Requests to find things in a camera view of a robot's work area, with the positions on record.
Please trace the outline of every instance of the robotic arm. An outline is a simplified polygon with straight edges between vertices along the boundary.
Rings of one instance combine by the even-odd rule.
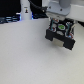
[[[32,6],[41,9],[43,12],[46,13],[48,17],[51,18],[49,28],[46,30],[46,39],[52,41],[58,46],[65,47],[70,50],[72,50],[75,44],[75,20],[84,22],[84,1],[80,0],[82,5],[75,4],[75,2],[78,1],[43,0],[43,7],[38,7],[33,4],[31,0],[28,0],[28,2],[30,2]]]

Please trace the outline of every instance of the screw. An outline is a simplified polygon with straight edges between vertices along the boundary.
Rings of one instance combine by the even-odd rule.
[[[51,9],[51,6],[49,7],[49,9]]]
[[[60,9],[60,11],[62,11],[62,9]]]

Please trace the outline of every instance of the white surface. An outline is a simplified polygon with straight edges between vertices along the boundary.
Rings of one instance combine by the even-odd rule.
[[[84,28],[73,51],[45,39],[48,19],[0,24],[0,84],[84,84]]]

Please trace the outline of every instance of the cable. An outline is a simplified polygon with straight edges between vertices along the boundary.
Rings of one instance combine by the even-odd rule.
[[[31,0],[28,0],[28,1],[30,2],[30,4],[31,4],[33,7],[37,8],[37,9],[40,9],[40,10],[42,10],[43,12],[46,12],[47,7],[39,7],[39,6],[35,5]]]

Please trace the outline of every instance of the white table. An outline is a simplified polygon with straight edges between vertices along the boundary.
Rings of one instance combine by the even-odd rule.
[[[45,39],[48,19],[0,24],[0,84],[84,84],[84,28],[73,51]]]

